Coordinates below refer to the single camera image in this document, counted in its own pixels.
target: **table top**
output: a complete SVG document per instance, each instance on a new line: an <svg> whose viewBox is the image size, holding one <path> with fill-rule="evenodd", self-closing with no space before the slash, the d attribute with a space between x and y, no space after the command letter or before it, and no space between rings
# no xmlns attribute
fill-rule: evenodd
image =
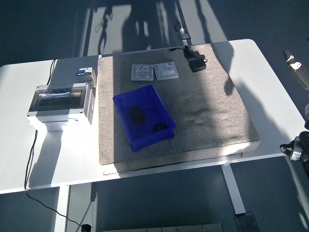
<svg viewBox="0 0 309 232"><path fill-rule="evenodd" d="M290 142L303 131L304 120L272 68L252 40L219 42L213 43L212 46L221 58L260 135L261 143L256 150L244 152L242 155L235 154L119 174L113 164L102 166L98 162L96 101L91 130L39 132L28 182L29 188L81 184L282 156L279 145ZM23 190L26 165L35 133L35 129L29 126L26 114L35 87L46 84L51 62L48 60L13 64L0 68L0 193ZM58 60L53 80L70 76L80 67L94 67L97 62L98 56Z"/></svg>

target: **wall socket plate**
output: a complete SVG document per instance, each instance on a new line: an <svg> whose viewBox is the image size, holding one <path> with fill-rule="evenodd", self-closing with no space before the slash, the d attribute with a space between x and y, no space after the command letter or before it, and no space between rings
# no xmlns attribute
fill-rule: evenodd
<svg viewBox="0 0 309 232"><path fill-rule="evenodd" d="M158 81L178 77L178 72L174 62L166 62L154 65L154 72Z"/></svg>
<svg viewBox="0 0 309 232"><path fill-rule="evenodd" d="M132 64L131 81L153 81L154 66L150 64Z"/></svg>

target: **power cord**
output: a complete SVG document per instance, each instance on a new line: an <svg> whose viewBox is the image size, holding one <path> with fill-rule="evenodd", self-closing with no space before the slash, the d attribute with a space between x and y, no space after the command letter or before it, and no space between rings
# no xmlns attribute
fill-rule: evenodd
<svg viewBox="0 0 309 232"><path fill-rule="evenodd" d="M196 57L196 56L194 55L193 50L189 50L189 47L188 47L187 45L185 45L184 48L180 48L180 47L171 48L169 51L172 52L172 51L175 51L175 50L183 50L184 57L186 57L186 58L201 59L201 60L203 60L205 63L208 61L206 58L198 58L198 57Z"/></svg>
<svg viewBox="0 0 309 232"><path fill-rule="evenodd" d="M187 59L190 59L189 61L189 67L192 70L192 72L196 73L202 70L206 69L206 62L208 61L206 58L199 58L196 57L193 50L189 50L189 47L187 45L184 46L184 48L171 48L169 51L175 51L175 50L183 50L184 57Z"/></svg>
<svg viewBox="0 0 309 232"><path fill-rule="evenodd" d="M57 59L54 59L51 66L50 66L50 72L49 72L49 78L48 78L48 81L47 81L47 85L50 84L50 81L52 79L52 75L53 75L53 72L54 72L54 68L55 68L55 63L56 63L56 60ZM90 232L91 231L91 226L88 225L88 224L79 224L78 222L74 221L74 220L71 220L69 219L67 216L59 213L58 211L56 211L55 209L51 208L51 207L48 207L47 205L45 205L43 202L39 201L38 199L35 199L34 197L31 197L29 196L28 194L28 189L27 189L27 182L28 182L28 178L29 178L29 175L30 175L30 170L31 170L31 165L32 165L32 159L34 157L34 146L35 146L35 142L37 141L37 137L38 137L38 130L35 130L35 136L34 136L34 140L33 140L33 144L32 144L32 147L31 147L31 150L30 150L30 155L29 155L29 159L28 159L28 163L27 163L27 167L26 167L26 174L25 174L25 182L24 182L24 189L25 189L25 193L26 195L30 198L30 199L33 199L35 200L36 202L40 203L41 205L45 206L46 208L48 209L51 209L53 210L54 212L56 212L57 214L59 214L60 216L62 217L65 217L67 220L71 221L71 222L74 222L76 223L78 226L80 226L82 228L82 231L83 232Z"/></svg>

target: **cable plug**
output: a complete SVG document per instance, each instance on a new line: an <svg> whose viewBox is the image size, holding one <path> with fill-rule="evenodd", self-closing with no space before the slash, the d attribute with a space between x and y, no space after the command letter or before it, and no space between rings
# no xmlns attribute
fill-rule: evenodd
<svg viewBox="0 0 309 232"><path fill-rule="evenodd" d="M82 225L82 232L91 232L91 226L88 224L83 224Z"/></svg>
<svg viewBox="0 0 309 232"><path fill-rule="evenodd" d="M184 46L183 54L187 59L192 57L191 51L187 45Z"/></svg>

